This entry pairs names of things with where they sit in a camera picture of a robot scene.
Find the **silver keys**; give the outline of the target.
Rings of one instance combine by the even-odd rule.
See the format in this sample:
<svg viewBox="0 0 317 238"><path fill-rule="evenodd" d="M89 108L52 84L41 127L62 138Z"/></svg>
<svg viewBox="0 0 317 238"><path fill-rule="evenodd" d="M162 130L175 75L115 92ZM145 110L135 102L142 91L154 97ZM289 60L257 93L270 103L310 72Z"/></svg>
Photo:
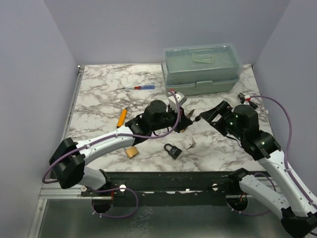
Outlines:
<svg viewBox="0 0 317 238"><path fill-rule="evenodd" d="M192 148L195 148L196 145L197 145L197 144L196 144L194 138L192 138L191 144L190 144L190 146L187 148L187 150L192 149Z"/></svg>

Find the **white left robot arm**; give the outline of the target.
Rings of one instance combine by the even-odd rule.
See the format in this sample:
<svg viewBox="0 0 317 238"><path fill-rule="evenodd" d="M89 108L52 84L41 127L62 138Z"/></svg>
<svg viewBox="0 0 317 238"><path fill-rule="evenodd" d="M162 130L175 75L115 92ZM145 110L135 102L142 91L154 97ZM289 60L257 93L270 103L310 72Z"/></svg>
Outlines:
<svg viewBox="0 0 317 238"><path fill-rule="evenodd" d="M104 196L110 189L106 173L91 169L88 164L110 152L153 139L152 133L157 130L180 133L192 123L181 106L154 100L142 114L113 132L85 141L75 142L70 137L62 140L49 160L49 171L55 176L53 182L63 189L79 184Z"/></svg>

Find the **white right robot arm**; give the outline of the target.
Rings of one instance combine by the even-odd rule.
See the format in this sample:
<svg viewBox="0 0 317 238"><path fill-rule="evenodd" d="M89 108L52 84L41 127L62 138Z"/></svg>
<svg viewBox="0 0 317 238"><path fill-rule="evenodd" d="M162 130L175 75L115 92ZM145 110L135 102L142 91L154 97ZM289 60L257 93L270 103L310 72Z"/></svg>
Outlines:
<svg viewBox="0 0 317 238"><path fill-rule="evenodd" d="M222 101L215 108L200 113L223 136L232 135L241 147L273 178L281 193L277 193L245 169L232 173L228 189L233 194L242 191L251 195L281 221L293 238L304 238L317 227L317 197L299 178L286 160L286 153L275 138L260 130L258 113L250 105L230 106Z"/></svg>

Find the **black padlock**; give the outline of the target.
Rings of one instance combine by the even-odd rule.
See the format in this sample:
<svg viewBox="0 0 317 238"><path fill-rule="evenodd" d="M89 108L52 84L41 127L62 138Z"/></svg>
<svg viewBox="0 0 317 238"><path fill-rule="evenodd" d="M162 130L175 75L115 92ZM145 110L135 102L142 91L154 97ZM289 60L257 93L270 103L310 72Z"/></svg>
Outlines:
<svg viewBox="0 0 317 238"><path fill-rule="evenodd" d="M164 150L168 153L168 155L176 160L182 154L182 150L179 149L177 146L171 145L169 143L164 145Z"/></svg>

